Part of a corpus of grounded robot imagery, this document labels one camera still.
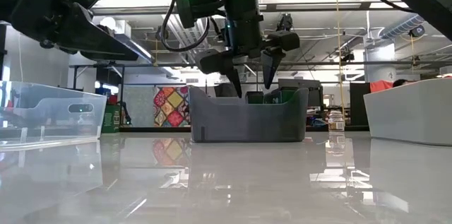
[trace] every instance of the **green container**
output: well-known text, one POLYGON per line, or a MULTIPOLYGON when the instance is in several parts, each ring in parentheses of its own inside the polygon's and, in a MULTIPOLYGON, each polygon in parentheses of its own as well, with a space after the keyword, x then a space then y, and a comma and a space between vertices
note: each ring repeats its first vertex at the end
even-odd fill
POLYGON ((282 104, 289 101, 298 90, 296 87, 282 87, 263 96, 264 104, 282 104))
POLYGON ((105 107, 104 122, 102 123, 102 133, 119 132, 119 108, 118 105, 107 105, 105 107))
POLYGON ((248 104, 263 104, 263 92, 249 91, 245 98, 248 104))

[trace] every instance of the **patterned wall hanging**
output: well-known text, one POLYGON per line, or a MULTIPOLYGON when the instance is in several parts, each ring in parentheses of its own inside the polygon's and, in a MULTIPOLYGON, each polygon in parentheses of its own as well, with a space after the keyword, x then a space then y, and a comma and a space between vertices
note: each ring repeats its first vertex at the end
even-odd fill
POLYGON ((156 87, 154 97, 154 126, 183 127, 190 125, 189 88, 156 87))

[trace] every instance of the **white wall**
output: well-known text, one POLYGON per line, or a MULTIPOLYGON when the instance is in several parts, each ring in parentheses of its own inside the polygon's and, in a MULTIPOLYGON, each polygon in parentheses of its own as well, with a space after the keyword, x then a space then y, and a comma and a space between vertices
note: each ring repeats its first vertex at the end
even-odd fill
MULTIPOLYGON (((334 96, 334 105, 341 105, 340 86, 339 85, 323 85, 323 94, 331 94, 334 96)), ((350 85, 343 85, 343 96, 345 107, 350 106, 350 85)))
POLYGON ((22 61, 24 82, 66 87, 70 54, 57 49, 43 49, 37 41, 19 34, 11 26, 6 29, 5 44, 8 54, 4 57, 2 80, 22 81, 20 74, 22 61))
MULTIPOLYGON (((95 61, 85 58, 80 53, 75 55, 71 55, 69 57, 69 65, 91 65, 94 64, 95 61)), ((68 70, 67 75, 67 87, 73 87, 73 70, 70 68, 68 70)), ((80 73, 83 70, 83 67, 77 69, 77 72, 80 73)), ((86 93, 94 93, 95 92, 95 82, 96 82, 96 73, 97 69, 88 68, 86 69, 78 78, 77 78, 77 89, 83 89, 86 93)))

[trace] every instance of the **wall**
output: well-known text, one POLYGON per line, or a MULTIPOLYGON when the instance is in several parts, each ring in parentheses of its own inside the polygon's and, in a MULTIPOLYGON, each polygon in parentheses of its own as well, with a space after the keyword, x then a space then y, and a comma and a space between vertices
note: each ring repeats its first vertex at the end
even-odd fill
MULTIPOLYGON (((86 59, 83 55, 80 53, 77 53, 75 55, 71 55, 69 57, 69 65, 90 65, 94 64, 95 61, 92 61, 90 59, 86 59)), ((77 69, 77 72, 80 73, 83 70, 83 67, 80 67, 77 69)), ((67 87, 72 88, 73 87, 73 71, 74 69, 70 68, 68 70, 67 75, 67 87)), ((94 93, 95 92, 95 82, 96 82, 96 73, 97 69, 94 68, 87 68, 78 78, 77 78, 77 89, 83 89, 83 91, 87 93, 94 93)))
POLYGON ((8 54, 4 57, 3 80, 21 81, 23 79, 24 82, 29 83, 66 87, 70 54, 57 49, 43 49, 37 41, 19 34, 11 26, 6 30, 5 49, 8 54), (20 61, 22 61, 23 78, 20 73, 20 61))
MULTIPOLYGON (((339 85, 324 85, 323 86, 323 94, 331 94, 334 95, 334 105, 341 105, 341 96, 340 96, 340 86, 339 85)), ((344 105, 345 107, 350 106, 350 86, 345 84, 343 85, 343 96, 344 96, 344 105)))
MULTIPOLYGON (((395 45, 390 44, 385 47, 375 47, 367 49, 364 55, 365 61, 395 61, 395 45)), ((366 82, 377 82, 380 80, 394 81, 396 77, 396 66, 393 64, 365 65, 366 82)))

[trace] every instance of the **ceiling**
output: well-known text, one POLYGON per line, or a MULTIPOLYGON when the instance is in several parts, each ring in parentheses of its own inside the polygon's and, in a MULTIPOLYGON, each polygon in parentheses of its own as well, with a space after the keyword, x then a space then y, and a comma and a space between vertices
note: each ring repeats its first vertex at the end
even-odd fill
MULTIPOLYGON (((335 2, 335 0, 259 0, 261 4, 274 3, 326 3, 335 2)), ((376 0, 339 0, 342 2, 366 2, 376 0)), ((142 7, 147 6, 151 8, 167 6, 170 0, 101 0, 97 4, 97 8, 110 7, 142 7)), ((275 30, 277 22, 280 20, 283 10, 280 12, 265 12, 264 22, 261 24, 261 29, 265 34, 275 30)), ((330 54, 334 54, 338 47, 337 26, 338 20, 341 28, 341 34, 345 31, 345 35, 340 36, 339 43, 351 40, 355 36, 352 35, 366 35, 369 27, 373 29, 372 35, 377 35, 379 29, 388 27, 403 18, 409 16, 408 13, 394 10, 383 11, 292 11, 290 12, 293 21, 294 30, 302 38, 300 40, 301 48, 287 53, 286 61, 328 61, 330 54)), ((155 39, 155 31, 158 26, 162 24, 163 16, 161 14, 141 14, 141 15, 120 15, 113 16, 117 20, 126 20, 132 26, 132 38, 146 48, 149 52, 157 57, 158 62, 183 62, 179 54, 169 53, 165 48, 155 39)), ((216 20, 218 24, 223 25, 221 19, 216 20)), ((452 42, 445 37, 441 37, 439 33, 432 26, 427 23, 424 24, 427 35, 422 39, 411 43, 409 37, 398 37, 395 39, 395 49, 397 59, 410 59, 412 55, 422 55, 421 59, 448 59, 447 54, 451 54, 452 47, 441 49, 452 45, 452 42)), ((174 37, 174 34, 169 34, 168 42, 170 45, 178 46, 179 41, 174 37)), ((210 29, 208 37, 210 45, 221 45, 215 40, 215 33, 210 29)), ((363 49, 362 45, 355 46, 356 49, 363 49)), ((305 66, 286 66, 282 70, 297 70, 307 69, 305 66)))
MULTIPOLYGON (((341 33, 345 31, 345 36, 340 36, 340 43, 343 44, 351 40, 351 35, 366 35, 367 28, 367 12, 366 11, 341 11, 340 13, 341 33)), ((300 40, 301 48, 287 53, 285 60, 287 61, 328 61, 329 54, 334 54, 338 46, 337 35, 337 17, 335 11, 327 12, 291 12, 294 30, 303 38, 300 40), (307 38, 318 38, 319 40, 308 40, 307 38)), ((275 30, 277 22, 280 20, 281 13, 265 13, 264 22, 261 29, 265 30, 265 34, 275 30)), ((377 34, 379 28, 385 28, 409 16, 401 11, 370 11, 369 25, 375 30, 372 34, 377 34)), ((127 20, 132 26, 132 38, 137 43, 145 47, 149 52, 157 54, 159 62, 182 62, 178 54, 168 53, 159 41, 155 39, 155 32, 159 25, 162 24, 162 15, 139 15, 139 16, 113 16, 117 20, 127 20)), ((216 20, 220 27, 223 23, 221 19, 216 20)), ((452 45, 452 42, 445 37, 440 37, 441 33, 427 23, 424 24, 427 35, 420 40, 415 41, 412 46, 408 41, 409 36, 398 37, 395 39, 396 58, 404 59, 411 57, 413 54, 430 54, 442 47, 452 45)), ((211 28, 209 34, 209 43, 211 45, 221 45, 215 41, 215 32, 211 28)), ((169 33, 168 42, 170 45, 177 46, 179 42, 174 34, 169 33)), ((440 53, 451 53, 452 48, 440 50, 440 53)))

